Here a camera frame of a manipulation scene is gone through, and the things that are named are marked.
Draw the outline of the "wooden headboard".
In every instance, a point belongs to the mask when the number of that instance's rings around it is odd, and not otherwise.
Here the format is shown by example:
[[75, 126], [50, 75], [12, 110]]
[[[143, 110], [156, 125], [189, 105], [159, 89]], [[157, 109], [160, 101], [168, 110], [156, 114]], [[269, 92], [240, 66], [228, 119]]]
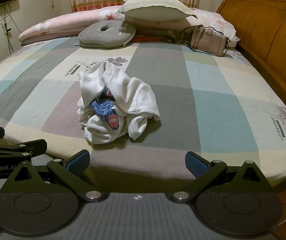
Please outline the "wooden headboard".
[[217, 13], [235, 27], [237, 50], [286, 105], [286, 0], [223, 0]]

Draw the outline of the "pink leather handbag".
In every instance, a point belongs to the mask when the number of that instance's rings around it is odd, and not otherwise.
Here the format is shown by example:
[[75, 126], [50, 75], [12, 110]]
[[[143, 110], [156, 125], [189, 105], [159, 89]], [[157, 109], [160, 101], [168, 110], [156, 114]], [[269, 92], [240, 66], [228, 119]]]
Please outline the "pink leather handbag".
[[183, 45], [192, 51], [200, 51], [214, 56], [224, 56], [230, 39], [213, 27], [194, 25], [181, 32]]

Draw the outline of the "white printed sweatshirt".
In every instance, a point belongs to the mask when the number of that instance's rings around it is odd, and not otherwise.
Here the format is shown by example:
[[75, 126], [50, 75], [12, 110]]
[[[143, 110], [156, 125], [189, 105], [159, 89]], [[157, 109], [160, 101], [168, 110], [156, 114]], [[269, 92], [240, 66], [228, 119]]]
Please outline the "white printed sweatshirt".
[[160, 120], [150, 85], [129, 77], [109, 61], [79, 72], [78, 78], [81, 97], [77, 113], [88, 142], [107, 144], [126, 134], [136, 140], [149, 119]]

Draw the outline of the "pink floral folded quilt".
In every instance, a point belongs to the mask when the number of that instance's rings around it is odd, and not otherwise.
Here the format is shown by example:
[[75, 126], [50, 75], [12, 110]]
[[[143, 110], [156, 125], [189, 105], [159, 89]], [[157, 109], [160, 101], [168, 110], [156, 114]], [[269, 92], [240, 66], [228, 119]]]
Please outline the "pink floral folded quilt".
[[116, 5], [111, 7], [104, 7], [101, 9], [79, 11], [57, 16], [40, 22], [25, 30], [19, 35], [18, 40], [23, 42], [27, 38], [38, 35], [82, 31], [84, 28], [104, 20], [125, 20], [139, 28], [154, 28], [170, 31], [182, 31], [186, 27], [202, 24], [206, 27], [211, 26], [217, 31], [223, 32], [224, 35], [230, 39], [230, 47], [235, 47], [237, 42], [240, 41], [240, 39], [236, 36], [236, 30], [234, 26], [230, 22], [226, 21], [220, 14], [215, 12], [193, 8], [192, 11], [195, 16], [189, 16], [180, 20], [150, 22], [125, 15], [117, 16], [116, 14], [119, 8], [120, 6]]

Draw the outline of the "striped green white pillow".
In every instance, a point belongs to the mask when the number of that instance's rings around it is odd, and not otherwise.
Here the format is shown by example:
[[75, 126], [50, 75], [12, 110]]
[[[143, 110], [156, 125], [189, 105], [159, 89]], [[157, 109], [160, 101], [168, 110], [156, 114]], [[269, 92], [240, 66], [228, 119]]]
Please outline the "striped green white pillow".
[[193, 11], [179, 0], [125, 0], [118, 14], [143, 21], [165, 22], [195, 16]]

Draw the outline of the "grey donut cushion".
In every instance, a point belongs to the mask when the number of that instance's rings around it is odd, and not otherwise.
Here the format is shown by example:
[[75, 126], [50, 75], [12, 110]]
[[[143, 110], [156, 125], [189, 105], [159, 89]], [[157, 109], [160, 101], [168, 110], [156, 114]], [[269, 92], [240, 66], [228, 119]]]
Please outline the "grey donut cushion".
[[94, 23], [78, 35], [79, 45], [84, 48], [119, 48], [128, 44], [135, 36], [133, 24], [109, 20]]

